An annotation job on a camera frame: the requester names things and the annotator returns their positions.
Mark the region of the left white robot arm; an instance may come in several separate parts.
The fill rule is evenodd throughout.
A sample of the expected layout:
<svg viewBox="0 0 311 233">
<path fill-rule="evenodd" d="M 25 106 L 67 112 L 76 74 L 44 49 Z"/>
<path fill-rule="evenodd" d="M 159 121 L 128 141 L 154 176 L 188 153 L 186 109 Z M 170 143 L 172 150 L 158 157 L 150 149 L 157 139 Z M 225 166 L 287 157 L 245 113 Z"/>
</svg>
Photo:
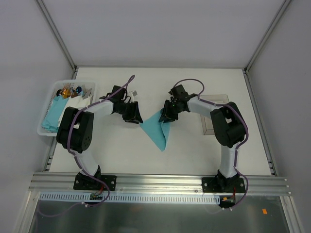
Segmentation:
<svg viewBox="0 0 311 233">
<path fill-rule="evenodd" d="M 73 156 L 79 174 L 85 177 L 84 182 L 90 189 L 97 189 L 102 183 L 100 166 L 89 150 L 95 117 L 106 117 L 113 113 L 120 114 L 125 122 L 143 122 L 137 101 L 102 100 L 82 109 L 66 108 L 57 132 L 57 142 Z"/>
</svg>

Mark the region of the black mount plate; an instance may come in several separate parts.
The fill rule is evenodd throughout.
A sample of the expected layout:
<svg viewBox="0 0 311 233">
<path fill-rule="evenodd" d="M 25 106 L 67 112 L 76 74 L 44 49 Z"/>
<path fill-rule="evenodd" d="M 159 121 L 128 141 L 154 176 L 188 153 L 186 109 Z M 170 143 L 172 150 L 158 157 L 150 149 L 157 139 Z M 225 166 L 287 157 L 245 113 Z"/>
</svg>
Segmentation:
<svg viewBox="0 0 311 233">
<path fill-rule="evenodd" d="M 113 175 L 101 175 L 98 180 L 104 182 L 110 191 L 115 191 L 117 184 L 117 176 Z M 103 191 L 106 191 L 107 188 L 101 183 L 89 176 L 78 173 L 75 176 L 73 189 L 74 190 L 88 190 L 88 191 L 99 191 L 103 188 Z"/>
<path fill-rule="evenodd" d="M 203 177 L 202 190 L 204 193 L 238 193 L 246 192 L 243 178 L 222 179 L 219 177 Z"/>
</svg>

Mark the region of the blue paper napkin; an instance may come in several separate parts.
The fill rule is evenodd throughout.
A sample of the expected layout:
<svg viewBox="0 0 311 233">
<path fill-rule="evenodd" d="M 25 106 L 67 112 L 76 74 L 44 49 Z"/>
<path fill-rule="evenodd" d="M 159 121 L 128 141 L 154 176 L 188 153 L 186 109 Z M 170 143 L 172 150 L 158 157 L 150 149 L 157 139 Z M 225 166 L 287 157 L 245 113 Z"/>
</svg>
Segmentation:
<svg viewBox="0 0 311 233">
<path fill-rule="evenodd" d="M 140 127 L 160 151 L 164 151 L 169 140 L 171 124 L 159 122 L 160 117 L 161 111 L 158 111 L 147 120 L 144 120 Z"/>
</svg>

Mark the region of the white napkin in basket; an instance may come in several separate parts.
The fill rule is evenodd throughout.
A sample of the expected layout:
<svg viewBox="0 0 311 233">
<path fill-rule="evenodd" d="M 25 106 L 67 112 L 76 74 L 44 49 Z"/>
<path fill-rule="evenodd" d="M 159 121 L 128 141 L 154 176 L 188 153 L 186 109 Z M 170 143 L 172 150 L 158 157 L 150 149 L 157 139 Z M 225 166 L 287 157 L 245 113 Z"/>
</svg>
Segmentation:
<svg viewBox="0 0 311 233">
<path fill-rule="evenodd" d="M 61 115 L 60 115 L 60 118 L 58 120 L 58 126 L 60 126 L 64 112 L 68 107 L 73 107 L 73 108 L 78 108 L 78 109 L 86 107 L 90 104 L 90 99 L 91 99 L 91 97 L 87 97 L 87 98 L 83 98 L 82 96 L 76 96 L 74 98 L 70 97 L 68 102 L 66 103 Z"/>
</svg>

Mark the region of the left black mount plate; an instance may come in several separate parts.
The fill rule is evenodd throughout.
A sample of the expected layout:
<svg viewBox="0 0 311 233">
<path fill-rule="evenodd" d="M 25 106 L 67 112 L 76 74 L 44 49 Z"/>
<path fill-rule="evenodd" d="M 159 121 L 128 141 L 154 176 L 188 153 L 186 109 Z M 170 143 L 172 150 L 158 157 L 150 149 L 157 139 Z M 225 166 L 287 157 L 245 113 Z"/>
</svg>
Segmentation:
<svg viewBox="0 0 311 233">
<path fill-rule="evenodd" d="M 115 191 L 117 184 L 117 176 L 113 175 L 101 175 L 98 180 L 104 182 L 110 191 Z M 75 176 L 73 189 L 74 190 L 88 190 L 88 191 L 99 191 L 103 188 L 103 191 L 106 191 L 107 188 L 101 183 L 89 176 L 78 173 Z"/>
</svg>

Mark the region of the aluminium rail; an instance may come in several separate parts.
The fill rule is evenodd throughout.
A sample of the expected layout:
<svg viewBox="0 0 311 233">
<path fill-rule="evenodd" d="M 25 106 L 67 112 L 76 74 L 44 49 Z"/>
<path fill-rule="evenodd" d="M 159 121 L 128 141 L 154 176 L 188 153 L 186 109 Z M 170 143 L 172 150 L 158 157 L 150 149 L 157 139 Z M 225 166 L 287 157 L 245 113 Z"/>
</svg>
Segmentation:
<svg viewBox="0 0 311 233">
<path fill-rule="evenodd" d="M 145 175 L 117 174 L 116 183 L 109 182 L 115 193 L 129 194 L 202 194 L 202 176 L 199 175 Z M 284 177 L 248 176 L 249 196 L 291 196 L 292 191 Z M 74 173 L 37 172 L 29 191 L 72 191 Z"/>
</svg>

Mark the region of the gold utensil in basket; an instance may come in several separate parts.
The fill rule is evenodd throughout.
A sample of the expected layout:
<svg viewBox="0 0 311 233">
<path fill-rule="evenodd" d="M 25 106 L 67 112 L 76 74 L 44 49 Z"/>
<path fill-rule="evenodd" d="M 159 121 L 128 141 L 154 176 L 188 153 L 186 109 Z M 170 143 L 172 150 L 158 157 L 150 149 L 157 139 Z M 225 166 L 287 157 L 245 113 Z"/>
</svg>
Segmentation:
<svg viewBox="0 0 311 233">
<path fill-rule="evenodd" d="M 61 96 L 63 99 L 67 99 L 72 95 L 72 87 L 70 84 L 64 85 L 62 89 L 56 91 L 56 96 Z"/>
</svg>

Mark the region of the right black mount plate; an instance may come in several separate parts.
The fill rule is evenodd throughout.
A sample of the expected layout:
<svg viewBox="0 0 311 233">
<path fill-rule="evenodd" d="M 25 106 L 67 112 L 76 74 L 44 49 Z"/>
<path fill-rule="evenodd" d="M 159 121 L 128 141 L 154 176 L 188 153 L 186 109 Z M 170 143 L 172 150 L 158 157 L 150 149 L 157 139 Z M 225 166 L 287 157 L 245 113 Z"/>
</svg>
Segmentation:
<svg viewBox="0 0 311 233">
<path fill-rule="evenodd" d="M 204 193 L 238 193 L 246 192 L 243 178 L 222 179 L 219 177 L 203 177 L 202 190 Z"/>
</svg>

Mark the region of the white plastic basket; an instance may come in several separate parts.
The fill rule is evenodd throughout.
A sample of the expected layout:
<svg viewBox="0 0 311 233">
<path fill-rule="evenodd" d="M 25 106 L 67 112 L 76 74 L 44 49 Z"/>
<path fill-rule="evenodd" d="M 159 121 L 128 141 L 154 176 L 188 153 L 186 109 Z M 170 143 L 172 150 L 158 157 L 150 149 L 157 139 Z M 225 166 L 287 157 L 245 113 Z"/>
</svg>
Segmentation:
<svg viewBox="0 0 311 233">
<path fill-rule="evenodd" d="M 81 109 L 96 99 L 96 83 L 87 80 L 63 80 L 55 82 L 46 97 L 37 133 L 55 137 L 64 111 L 68 107 Z"/>
</svg>

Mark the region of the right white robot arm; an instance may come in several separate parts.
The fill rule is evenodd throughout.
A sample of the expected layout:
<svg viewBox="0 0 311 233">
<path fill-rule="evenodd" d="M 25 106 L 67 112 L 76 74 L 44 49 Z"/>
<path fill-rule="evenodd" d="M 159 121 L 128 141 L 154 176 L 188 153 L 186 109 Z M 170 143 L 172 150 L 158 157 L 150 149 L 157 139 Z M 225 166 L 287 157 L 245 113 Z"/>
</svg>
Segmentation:
<svg viewBox="0 0 311 233">
<path fill-rule="evenodd" d="M 217 104 L 200 99 L 195 94 L 166 100 L 159 122 L 178 120 L 181 112 L 191 112 L 211 119 L 214 135 L 221 145 L 221 164 L 215 183 L 223 192 L 228 192 L 240 178 L 237 170 L 239 147 L 248 139 L 248 128 L 234 102 Z"/>
</svg>

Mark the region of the stacked blue napkins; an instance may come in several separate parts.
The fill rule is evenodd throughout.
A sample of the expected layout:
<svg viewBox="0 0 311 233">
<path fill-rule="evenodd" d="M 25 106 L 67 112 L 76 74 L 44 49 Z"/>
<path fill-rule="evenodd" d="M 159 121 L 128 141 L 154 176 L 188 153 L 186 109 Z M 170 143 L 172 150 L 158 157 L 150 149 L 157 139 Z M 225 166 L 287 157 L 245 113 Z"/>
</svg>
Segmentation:
<svg viewBox="0 0 311 233">
<path fill-rule="evenodd" d="M 61 96 L 56 96 L 53 99 L 48 113 L 41 123 L 43 129 L 51 133 L 56 133 L 58 131 L 58 120 L 68 100 L 68 98 L 63 99 Z"/>
</svg>

